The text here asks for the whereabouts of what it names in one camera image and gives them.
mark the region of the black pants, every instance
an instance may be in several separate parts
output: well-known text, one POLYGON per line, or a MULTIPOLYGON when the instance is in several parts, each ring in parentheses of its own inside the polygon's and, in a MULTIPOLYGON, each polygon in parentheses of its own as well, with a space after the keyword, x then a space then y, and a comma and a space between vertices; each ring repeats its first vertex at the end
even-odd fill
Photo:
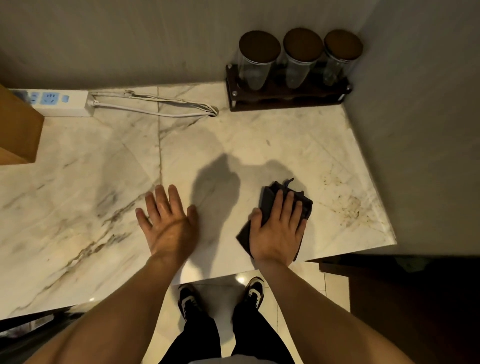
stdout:
MULTIPOLYGON (((237 342, 232 355, 243 354, 277 364, 294 364, 282 339, 251 304, 239 303, 235 307, 232 325, 237 342)), ((202 312, 189 317, 183 332, 177 336, 159 364, 187 364, 221 356, 215 321, 202 312)))

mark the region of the wooden box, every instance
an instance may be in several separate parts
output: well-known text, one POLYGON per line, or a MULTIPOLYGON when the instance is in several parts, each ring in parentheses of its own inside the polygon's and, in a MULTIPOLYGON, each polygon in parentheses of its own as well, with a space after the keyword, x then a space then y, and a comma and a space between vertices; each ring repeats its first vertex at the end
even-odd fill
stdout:
POLYGON ((0 85, 0 165, 35 162, 43 119, 0 85))

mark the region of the power cord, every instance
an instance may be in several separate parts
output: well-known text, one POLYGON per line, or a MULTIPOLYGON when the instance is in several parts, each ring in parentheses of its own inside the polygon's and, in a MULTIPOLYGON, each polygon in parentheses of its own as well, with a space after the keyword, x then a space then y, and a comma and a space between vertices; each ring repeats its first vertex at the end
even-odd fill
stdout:
POLYGON ((173 99, 173 98, 164 98, 158 97, 152 94, 137 94, 132 90, 125 90, 125 92, 109 92, 109 91, 92 91, 90 92, 92 96, 104 96, 104 97, 122 97, 122 98, 133 98, 138 100, 144 101, 153 101, 153 102, 160 102, 168 105, 177 105, 180 107, 188 107, 188 108, 196 108, 203 112, 198 113, 191 113, 191 114, 162 114, 160 112, 155 111, 148 111, 144 109, 137 109, 137 108, 130 108, 128 106, 120 106, 114 104, 107 104, 100 102, 98 100, 90 101, 89 104, 93 105, 94 107, 101 107, 101 108, 109 108, 109 109, 120 109, 120 110, 128 110, 128 111, 135 111, 141 112, 144 114, 150 115, 157 115, 157 116, 164 116, 168 118, 186 118, 189 116, 212 116, 215 117, 218 115, 218 109, 215 106, 211 106, 208 104, 197 103, 193 101, 187 101, 182 99, 173 99))

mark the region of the wooden jar lid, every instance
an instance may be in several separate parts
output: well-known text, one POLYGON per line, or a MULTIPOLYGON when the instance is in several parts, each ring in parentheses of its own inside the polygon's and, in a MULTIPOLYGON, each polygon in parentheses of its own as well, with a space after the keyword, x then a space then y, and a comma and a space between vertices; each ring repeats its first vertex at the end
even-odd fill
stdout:
POLYGON ((355 34, 335 29, 325 36, 325 51, 339 61, 349 62, 361 56, 363 44, 355 34))
POLYGON ((270 33, 252 30, 241 36, 239 49, 242 55, 255 63, 271 63, 280 55, 280 42, 270 33))
POLYGON ((310 29, 295 28, 285 34, 283 48, 293 59, 300 62, 316 61, 324 50, 320 36, 310 29))

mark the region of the sneaker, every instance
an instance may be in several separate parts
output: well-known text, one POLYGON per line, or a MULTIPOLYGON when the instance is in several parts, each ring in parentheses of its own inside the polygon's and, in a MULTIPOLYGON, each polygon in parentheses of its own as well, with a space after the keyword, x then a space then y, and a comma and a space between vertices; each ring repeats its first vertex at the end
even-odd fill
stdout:
POLYGON ((179 291, 179 309, 185 321, 188 317, 203 312, 199 304, 199 294, 191 284, 182 284, 179 291))
POLYGON ((260 277, 253 277, 245 287, 243 301, 254 305, 256 309, 259 309, 263 300, 264 280, 260 277))

